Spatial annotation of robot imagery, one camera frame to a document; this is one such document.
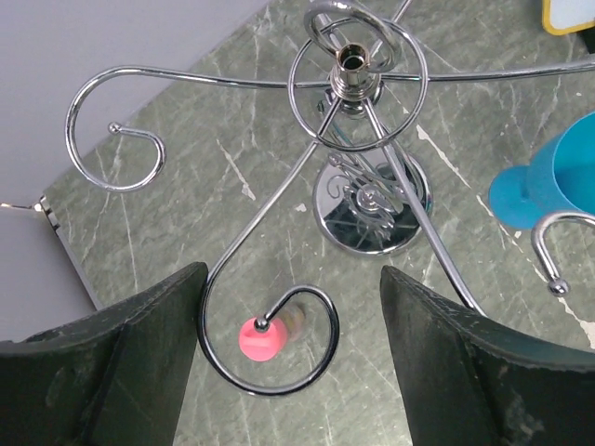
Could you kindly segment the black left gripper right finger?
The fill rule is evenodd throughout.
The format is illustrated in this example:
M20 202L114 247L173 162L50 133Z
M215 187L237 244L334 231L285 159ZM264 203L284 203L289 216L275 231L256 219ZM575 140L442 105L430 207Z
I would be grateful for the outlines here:
M513 330L390 266L380 300L415 445L593 444L593 353Z

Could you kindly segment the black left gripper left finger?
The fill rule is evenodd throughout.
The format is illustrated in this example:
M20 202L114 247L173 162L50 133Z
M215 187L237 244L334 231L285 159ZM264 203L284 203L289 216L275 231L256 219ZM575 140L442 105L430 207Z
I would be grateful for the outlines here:
M172 444L207 273L193 262L83 319L2 342L2 444Z

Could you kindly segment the blue plastic wine glass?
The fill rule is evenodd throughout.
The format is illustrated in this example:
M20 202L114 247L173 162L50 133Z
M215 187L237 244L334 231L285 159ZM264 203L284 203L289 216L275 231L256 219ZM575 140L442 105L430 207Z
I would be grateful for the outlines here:
M556 211L594 212L594 114L570 125L538 150L529 164L493 179L489 206L504 225L531 229Z

